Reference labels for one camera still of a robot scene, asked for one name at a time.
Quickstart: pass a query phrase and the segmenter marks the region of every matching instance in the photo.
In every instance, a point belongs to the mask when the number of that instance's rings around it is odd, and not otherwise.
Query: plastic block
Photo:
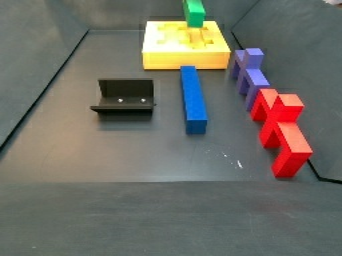
[[[274,176],[291,178],[313,155],[313,149],[294,122],[275,122],[270,139],[274,140],[274,138],[277,141],[267,144],[273,147],[282,147],[271,167]]]
[[[249,84],[249,91],[247,91],[247,97],[246,97],[246,110],[251,111],[258,91],[262,88],[269,88],[270,83],[259,69],[247,69],[246,70],[246,80]]]
[[[259,48],[247,48],[246,50],[235,51],[231,77],[238,77],[238,84],[242,83],[246,69],[261,69],[262,60],[263,52]]]
[[[183,10],[189,27],[202,28],[206,10],[201,0],[183,0]]]
[[[261,89],[251,110],[254,120],[265,121],[259,139],[265,148],[282,148],[273,164],[275,177],[293,177],[313,150],[297,125],[303,103],[295,94]]]
[[[233,64],[233,69],[230,73],[233,78],[238,78],[239,76],[243,54],[245,54],[245,50],[237,50],[234,53],[234,64]]]
[[[201,89],[197,68],[181,67],[186,132],[187,134],[205,134],[207,127],[207,111]]]
[[[253,121],[266,121],[278,92],[275,89],[261,89],[251,109]]]
[[[203,28],[187,27],[185,21],[149,21],[143,43],[145,69],[226,69],[230,48],[215,21]]]
[[[263,52],[259,48],[246,48],[243,54],[242,68],[261,69]]]
[[[295,122],[303,110],[303,103],[295,94],[279,94],[267,114],[267,119],[261,130],[263,147],[274,147],[275,141],[270,139],[277,122]]]

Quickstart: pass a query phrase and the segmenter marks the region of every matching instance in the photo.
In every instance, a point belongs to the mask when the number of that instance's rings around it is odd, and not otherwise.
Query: green block
[[[201,0],[183,0],[183,10],[187,20],[187,26],[202,28],[206,18],[206,10]]]

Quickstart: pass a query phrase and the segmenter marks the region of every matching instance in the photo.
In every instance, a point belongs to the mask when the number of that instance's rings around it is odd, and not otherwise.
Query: red l-shaped block
[[[275,89],[259,90],[251,118],[254,121],[265,121],[259,133],[263,147],[282,147],[271,167],[278,178],[293,177],[313,154],[297,125],[303,107],[297,94],[278,94]]]

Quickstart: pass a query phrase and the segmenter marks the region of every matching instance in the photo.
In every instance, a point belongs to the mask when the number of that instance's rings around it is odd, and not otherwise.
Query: black holder
[[[98,113],[153,113],[153,79],[99,79],[102,100],[91,110]]]

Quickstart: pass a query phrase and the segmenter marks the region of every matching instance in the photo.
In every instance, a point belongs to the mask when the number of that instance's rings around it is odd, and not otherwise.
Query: yellow block
[[[145,69],[226,69],[230,48],[215,21],[189,28],[186,21],[149,21],[143,44]]]

